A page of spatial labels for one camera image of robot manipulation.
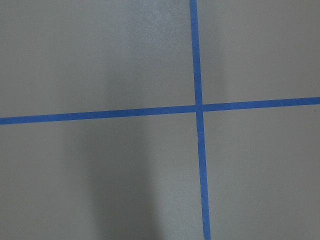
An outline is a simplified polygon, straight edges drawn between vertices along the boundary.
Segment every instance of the tape strip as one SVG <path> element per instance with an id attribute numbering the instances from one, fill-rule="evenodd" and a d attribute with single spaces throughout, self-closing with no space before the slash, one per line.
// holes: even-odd
<path id="1" fill-rule="evenodd" d="M 123 117 L 135 117 L 135 116 L 149 116 L 149 115 L 185 114 L 185 113 L 195 113 L 197 111 L 215 112 L 215 111 L 228 111 L 228 110 L 239 110 L 239 109 L 260 109 L 260 108 L 290 107 L 290 106 L 303 106 L 303 105 L 320 105 L 320 97 L 214 103 L 214 104 L 204 104 L 204 105 L 198 105 L 198 106 L 197 105 L 165 106 L 165 107 L 139 108 L 139 109 L 128 109 L 128 110 L 89 111 L 89 112 L 76 112 L 76 113 L 48 114 L 48 115 L 0 117 L 0 125 L 60 122 L 60 121 L 86 120 L 86 119 L 110 119 L 110 118 L 123 118 Z"/>
<path id="2" fill-rule="evenodd" d="M 203 227 L 204 239 L 210 240 L 211 230 L 210 230 L 209 196 L 208 196 L 208 181 L 207 181 L 204 112 L 202 109 L 203 97 L 202 97 L 197 0 L 190 0 L 190 21 L 191 21 L 192 57 L 193 57 L 194 96 L 195 96 L 195 105 L 198 107 L 196 110 L 196 129 L 197 129 L 197 136 L 198 136 L 198 161 L 199 161 L 199 175 L 200 175 L 202 227 Z"/>

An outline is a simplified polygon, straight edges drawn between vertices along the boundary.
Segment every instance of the gray floor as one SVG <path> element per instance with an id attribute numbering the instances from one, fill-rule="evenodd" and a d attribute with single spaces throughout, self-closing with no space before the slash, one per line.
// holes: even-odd
<path id="1" fill-rule="evenodd" d="M 320 97 L 320 2 L 198 0 L 205 104 Z M 0 3 L 0 118 L 195 104 L 188 0 Z M 318 240 L 320 107 L 206 112 L 213 240 Z M 0 239 L 201 240 L 194 113 L 0 126 Z"/>

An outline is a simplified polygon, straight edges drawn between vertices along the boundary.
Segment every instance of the floor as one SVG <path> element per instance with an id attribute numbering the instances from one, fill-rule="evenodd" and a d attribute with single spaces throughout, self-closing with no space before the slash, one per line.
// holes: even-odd
<path id="1" fill-rule="evenodd" d="M 317 240 L 320 2 L 0 3 L 0 239 Z"/>

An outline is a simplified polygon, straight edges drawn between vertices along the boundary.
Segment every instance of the blue tape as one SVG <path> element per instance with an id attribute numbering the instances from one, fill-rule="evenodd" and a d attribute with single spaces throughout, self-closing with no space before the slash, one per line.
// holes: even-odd
<path id="1" fill-rule="evenodd" d="M 14 116 L 0 118 L 0 125 L 8 124 L 27 124 L 27 123 L 44 123 L 44 122 L 60 122 L 85 119 L 109 119 L 134 116 L 149 116 L 163 114 L 182 114 L 194 113 L 195 105 L 190 106 L 168 106 L 168 107 L 153 107 L 128 110 L 111 110 L 111 111 L 90 111 L 76 113 L 62 113 L 49 115 L 33 115 L 33 116 Z"/>
<path id="2" fill-rule="evenodd" d="M 240 109 L 260 109 L 276 108 L 303 105 L 320 105 L 320 97 L 305 97 L 291 99 L 276 99 L 262 101 L 243 101 L 230 103 L 214 103 L 204 105 L 187 105 L 187 106 L 165 106 L 153 108 L 139 108 L 128 110 L 111 110 L 111 111 L 89 111 L 76 113 L 48 114 L 48 115 L 31 115 L 31 116 L 13 116 L 0 117 L 0 125 L 9 124 L 28 124 L 28 123 L 45 123 L 74 121 L 86 119 L 110 119 L 135 116 L 164 115 L 164 114 L 185 114 L 196 113 L 197 111 L 215 112 Z"/>
<path id="3" fill-rule="evenodd" d="M 318 105 L 320 97 L 290 98 L 262 101 L 243 101 L 229 103 L 204 104 L 202 110 L 204 112 L 227 111 L 238 109 L 261 109 L 261 108 L 277 108 L 303 105 Z"/>
<path id="4" fill-rule="evenodd" d="M 210 240 L 211 230 L 210 230 L 209 196 L 208 196 L 208 180 L 207 180 L 204 112 L 202 110 L 203 97 L 202 97 L 197 0 L 190 0 L 190 21 L 191 21 L 192 57 L 193 57 L 194 97 L 195 97 L 195 105 L 198 107 L 196 111 L 196 129 L 197 129 L 197 136 L 198 136 L 198 158 L 199 158 L 198 161 L 199 161 L 199 175 L 200 175 L 202 227 L 203 227 L 204 239 Z"/>

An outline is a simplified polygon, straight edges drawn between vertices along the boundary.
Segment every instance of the blue painter's tape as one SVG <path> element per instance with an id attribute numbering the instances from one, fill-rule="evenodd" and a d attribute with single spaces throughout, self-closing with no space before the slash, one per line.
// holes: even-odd
<path id="1" fill-rule="evenodd" d="M 240 109 L 276 108 L 303 105 L 320 105 L 320 97 L 276 99 L 262 101 L 243 101 L 230 103 L 214 103 L 204 105 L 165 106 L 111 111 L 89 111 L 76 113 L 0 117 L 0 125 L 60 122 L 86 119 L 109 119 L 163 114 L 185 114 L 197 111 L 215 112 Z"/>
<path id="2" fill-rule="evenodd" d="M 203 111 L 196 112 L 196 129 L 197 129 L 197 135 L 198 135 L 198 158 L 199 158 L 198 161 L 199 161 L 199 175 L 200 175 L 203 236 L 205 240 L 210 240 L 211 239 L 210 211 L 209 211 L 207 160 L 206 160 L 205 127 L 204 127 Z"/>
<path id="3" fill-rule="evenodd" d="M 261 108 L 276 108 L 276 107 L 290 107 L 290 106 L 318 105 L 318 104 L 320 104 L 320 97 L 305 97 L 305 98 L 291 98 L 291 99 L 204 104 L 202 106 L 202 109 L 204 112 L 214 112 L 214 111 L 226 111 L 226 110 L 238 110 L 238 109 L 261 109 Z"/>
<path id="4" fill-rule="evenodd" d="M 194 97 L 195 97 L 195 105 L 198 107 L 196 111 L 196 129 L 197 129 L 197 135 L 198 135 L 198 158 L 199 158 L 198 161 L 199 161 L 199 175 L 200 175 L 202 227 L 203 227 L 204 239 L 210 240 L 211 230 L 210 230 L 209 197 L 208 197 L 208 181 L 207 181 L 204 112 L 202 110 L 203 97 L 202 97 L 197 0 L 190 0 L 190 21 L 191 21 L 192 57 L 193 57 Z"/>
<path id="5" fill-rule="evenodd" d="M 109 119 L 134 116 L 163 115 L 163 114 L 181 114 L 194 113 L 195 105 L 188 106 L 168 106 L 154 108 L 140 108 L 128 110 L 111 110 L 111 111 L 90 111 L 76 113 L 62 113 L 49 115 L 33 115 L 33 116 L 15 116 L 0 118 L 0 125 L 8 124 L 27 124 L 27 123 L 43 123 L 43 122 L 60 122 L 85 119 Z"/>
<path id="6" fill-rule="evenodd" d="M 202 105 L 203 98 L 202 98 L 202 82 L 201 82 L 197 0 L 190 0 L 190 21 L 191 21 L 195 105 Z"/>

